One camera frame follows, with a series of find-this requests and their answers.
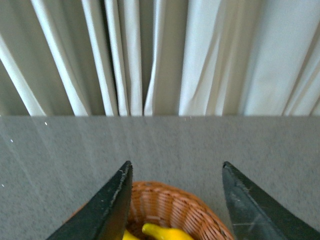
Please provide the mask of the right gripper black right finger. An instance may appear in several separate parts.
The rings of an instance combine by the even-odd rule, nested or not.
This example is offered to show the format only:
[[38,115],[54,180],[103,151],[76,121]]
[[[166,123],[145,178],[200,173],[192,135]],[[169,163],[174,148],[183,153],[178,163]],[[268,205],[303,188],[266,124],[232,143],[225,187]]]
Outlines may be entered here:
[[237,240],[318,240],[320,232],[296,217],[230,162],[223,190]]

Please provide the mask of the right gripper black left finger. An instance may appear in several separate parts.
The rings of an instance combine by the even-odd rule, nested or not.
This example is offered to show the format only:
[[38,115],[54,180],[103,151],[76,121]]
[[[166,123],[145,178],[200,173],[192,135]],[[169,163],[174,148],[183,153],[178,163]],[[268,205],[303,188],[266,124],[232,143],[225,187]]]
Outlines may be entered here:
[[49,240],[121,240],[132,195],[133,166],[128,160]]

